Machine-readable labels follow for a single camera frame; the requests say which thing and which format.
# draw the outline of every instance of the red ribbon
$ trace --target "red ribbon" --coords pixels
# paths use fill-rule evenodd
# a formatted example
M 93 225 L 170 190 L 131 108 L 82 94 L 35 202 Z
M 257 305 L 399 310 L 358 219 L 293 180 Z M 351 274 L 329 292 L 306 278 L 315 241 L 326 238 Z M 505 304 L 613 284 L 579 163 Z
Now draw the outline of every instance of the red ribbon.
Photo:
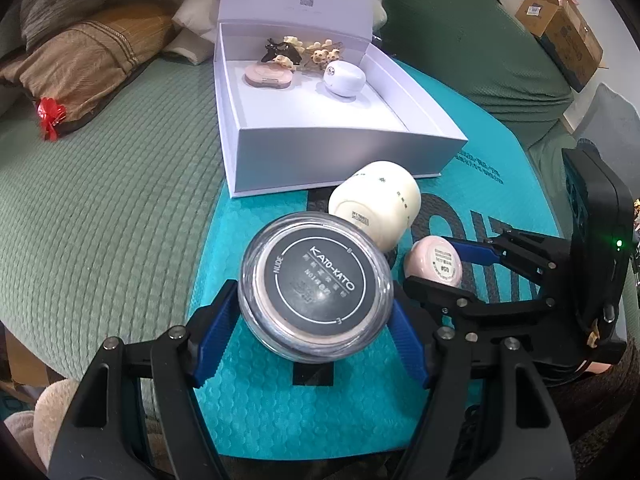
M 40 117 L 40 127 L 45 140 L 58 140 L 58 133 L 54 126 L 65 120 L 66 108 L 59 105 L 51 97 L 43 97 L 38 104 L 38 116 Z

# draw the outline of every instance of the white wall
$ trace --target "white wall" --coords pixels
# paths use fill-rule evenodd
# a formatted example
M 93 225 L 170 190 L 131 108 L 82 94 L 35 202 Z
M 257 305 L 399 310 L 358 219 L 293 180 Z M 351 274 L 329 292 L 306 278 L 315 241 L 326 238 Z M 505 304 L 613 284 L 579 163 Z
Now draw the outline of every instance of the white wall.
M 575 101 L 564 114 L 574 128 L 584 117 L 600 82 L 640 110 L 640 52 L 625 23 L 610 0 L 578 0 L 578 3 L 580 13 L 602 46 L 602 62 L 609 68 L 599 68 L 580 93 L 574 92 Z

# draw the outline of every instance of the quilted green fabric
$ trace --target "quilted green fabric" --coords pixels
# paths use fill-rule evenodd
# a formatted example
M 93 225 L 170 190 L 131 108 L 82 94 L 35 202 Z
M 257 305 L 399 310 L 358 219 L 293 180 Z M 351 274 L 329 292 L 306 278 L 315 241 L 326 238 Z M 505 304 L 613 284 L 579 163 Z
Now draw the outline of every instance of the quilted green fabric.
M 573 101 L 535 38 L 497 0 L 384 0 L 388 52 L 461 93 L 526 149 Z
M 0 320 L 80 378 L 100 342 L 184 321 L 224 178 L 212 67 L 155 60 L 87 126 L 0 118 Z

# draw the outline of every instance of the white shipping label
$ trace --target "white shipping label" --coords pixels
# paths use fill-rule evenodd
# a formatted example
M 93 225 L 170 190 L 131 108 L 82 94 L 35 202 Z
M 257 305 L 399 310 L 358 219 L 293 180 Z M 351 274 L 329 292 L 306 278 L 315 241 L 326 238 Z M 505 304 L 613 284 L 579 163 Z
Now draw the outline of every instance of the white shipping label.
M 527 9 L 527 16 L 539 16 L 540 9 L 542 9 L 542 6 L 539 6 L 539 5 L 530 6 L 529 9 Z

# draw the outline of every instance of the bubble wrap texture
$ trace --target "bubble wrap texture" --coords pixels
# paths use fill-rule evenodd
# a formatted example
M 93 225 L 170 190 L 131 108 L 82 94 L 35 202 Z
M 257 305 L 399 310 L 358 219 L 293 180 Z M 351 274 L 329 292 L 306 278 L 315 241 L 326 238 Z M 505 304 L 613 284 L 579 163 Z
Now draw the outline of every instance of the bubble wrap texture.
M 511 132 L 446 86 L 403 67 L 449 113 L 469 142 L 464 148 L 467 156 L 452 160 L 441 177 L 419 181 L 422 208 L 414 228 L 400 240 L 394 277 L 402 278 L 402 260 L 414 237 L 455 234 L 476 240 L 494 236 L 504 224 L 557 234 L 538 181 Z M 324 210 L 322 192 L 311 193 L 318 199 L 309 204 L 308 195 L 295 191 L 231 200 L 223 187 L 190 314 L 209 304 L 227 278 L 238 277 L 245 247 L 265 224 L 290 212 Z M 515 285 L 507 270 L 491 267 L 487 276 L 473 266 L 465 286 L 483 299 L 488 290 L 503 301 L 515 292 L 530 298 L 527 282 L 516 280 Z M 479 390 L 474 382 L 469 402 L 478 400 Z M 215 377 L 196 390 L 218 452 L 276 460 L 334 458 L 406 446 L 426 396 L 402 368 L 386 329 L 368 348 L 336 362 L 334 386 L 292 386 L 292 363 L 267 350 L 242 319 Z
M 101 341 L 183 322 L 224 178 L 210 64 L 158 59 L 87 126 L 0 118 L 0 319 L 81 378 Z

